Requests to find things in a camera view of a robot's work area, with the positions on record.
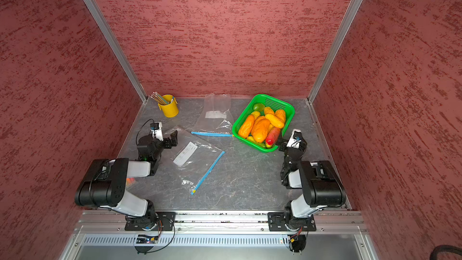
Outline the red mango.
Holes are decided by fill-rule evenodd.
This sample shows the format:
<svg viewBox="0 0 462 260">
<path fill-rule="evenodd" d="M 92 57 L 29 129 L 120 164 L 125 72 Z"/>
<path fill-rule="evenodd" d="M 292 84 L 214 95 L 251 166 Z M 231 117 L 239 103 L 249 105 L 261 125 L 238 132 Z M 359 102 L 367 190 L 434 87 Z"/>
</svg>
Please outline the red mango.
<svg viewBox="0 0 462 260">
<path fill-rule="evenodd" d="M 278 141 L 280 136 L 281 129 L 274 127 L 267 135 L 265 139 L 265 146 L 266 148 L 272 148 Z"/>
</svg>

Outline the large orange mango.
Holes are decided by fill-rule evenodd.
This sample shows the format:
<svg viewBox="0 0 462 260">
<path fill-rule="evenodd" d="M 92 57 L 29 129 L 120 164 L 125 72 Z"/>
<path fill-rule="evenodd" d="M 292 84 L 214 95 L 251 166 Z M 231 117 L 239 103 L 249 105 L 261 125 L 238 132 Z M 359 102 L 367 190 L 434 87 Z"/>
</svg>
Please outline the large orange mango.
<svg viewBox="0 0 462 260">
<path fill-rule="evenodd" d="M 251 130 L 251 135 L 256 143 L 262 143 L 268 135 L 270 121 L 265 117 L 259 117 Z"/>
</svg>

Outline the clear zip bag blue zipper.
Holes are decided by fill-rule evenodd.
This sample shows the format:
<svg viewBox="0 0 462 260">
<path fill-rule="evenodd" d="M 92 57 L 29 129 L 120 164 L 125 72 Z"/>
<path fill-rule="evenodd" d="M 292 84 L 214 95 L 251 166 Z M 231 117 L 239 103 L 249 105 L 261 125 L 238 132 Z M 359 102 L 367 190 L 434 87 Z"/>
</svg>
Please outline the clear zip bag blue zipper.
<svg viewBox="0 0 462 260">
<path fill-rule="evenodd" d="M 168 136 L 171 134 L 177 136 L 177 145 L 162 152 L 161 166 L 194 195 L 225 151 L 179 126 L 167 131 Z"/>
</svg>

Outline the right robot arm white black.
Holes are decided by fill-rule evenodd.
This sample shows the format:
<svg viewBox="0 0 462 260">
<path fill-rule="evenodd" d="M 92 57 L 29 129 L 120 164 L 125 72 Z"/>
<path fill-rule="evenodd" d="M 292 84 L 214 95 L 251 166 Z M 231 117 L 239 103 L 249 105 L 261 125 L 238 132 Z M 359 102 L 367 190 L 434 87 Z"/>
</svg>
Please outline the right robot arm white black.
<svg viewBox="0 0 462 260">
<path fill-rule="evenodd" d="M 280 179 L 287 189 L 299 189 L 302 194 L 285 206 L 286 227 L 294 231 L 308 225 L 312 216 L 326 208 L 340 208 L 347 201 L 346 192 L 329 161 L 302 160 L 308 146 L 302 138 L 279 139 L 284 153 Z"/>
</svg>

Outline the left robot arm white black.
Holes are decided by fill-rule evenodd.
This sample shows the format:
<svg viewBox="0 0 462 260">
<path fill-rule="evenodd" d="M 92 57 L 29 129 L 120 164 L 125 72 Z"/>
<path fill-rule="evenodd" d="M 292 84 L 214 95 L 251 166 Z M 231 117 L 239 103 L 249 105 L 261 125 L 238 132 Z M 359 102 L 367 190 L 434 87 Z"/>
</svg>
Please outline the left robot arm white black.
<svg viewBox="0 0 462 260">
<path fill-rule="evenodd" d="M 104 208 L 126 216 L 127 224 L 145 231 L 160 227 L 161 220 L 152 201 L 135 196 L 126 189 L 129 178 L 154 176 L 166 149 L 178 145 L 178 131 L 167 138 L 159 133 L 137 140 L 138 159 L 97 159 L 87 170 L 75 193 L 75 203 L 80 207 Z"/>
</svg>

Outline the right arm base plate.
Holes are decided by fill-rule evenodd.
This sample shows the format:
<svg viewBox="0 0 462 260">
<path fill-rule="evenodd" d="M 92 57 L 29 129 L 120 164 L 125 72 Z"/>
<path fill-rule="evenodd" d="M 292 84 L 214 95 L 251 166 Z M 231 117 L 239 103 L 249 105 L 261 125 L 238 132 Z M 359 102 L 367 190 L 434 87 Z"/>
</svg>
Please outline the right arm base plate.
<svg viewBox="0 0 462 260">
<path fill-rule="evenodd" d="M 268 213 L 268 227 L 272 232 L 315 232 L 316 224 L 313 217 L 295 218 L 286 213 Z"/>
</svg>

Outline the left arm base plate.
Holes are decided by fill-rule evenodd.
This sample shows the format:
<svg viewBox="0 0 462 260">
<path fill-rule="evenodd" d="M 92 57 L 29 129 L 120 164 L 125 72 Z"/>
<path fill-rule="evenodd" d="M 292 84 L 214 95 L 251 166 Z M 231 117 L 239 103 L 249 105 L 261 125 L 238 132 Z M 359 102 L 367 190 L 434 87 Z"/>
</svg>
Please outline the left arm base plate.
<svg viewBox="0 0 462 260">
<path fill-rule="evenodd" d="M 154 217 L 130 217 L 126 216 L 125 231 L 163 232 L 173 231 L 176 218 L 175 212 L 156 212 Z"/>
</svg>

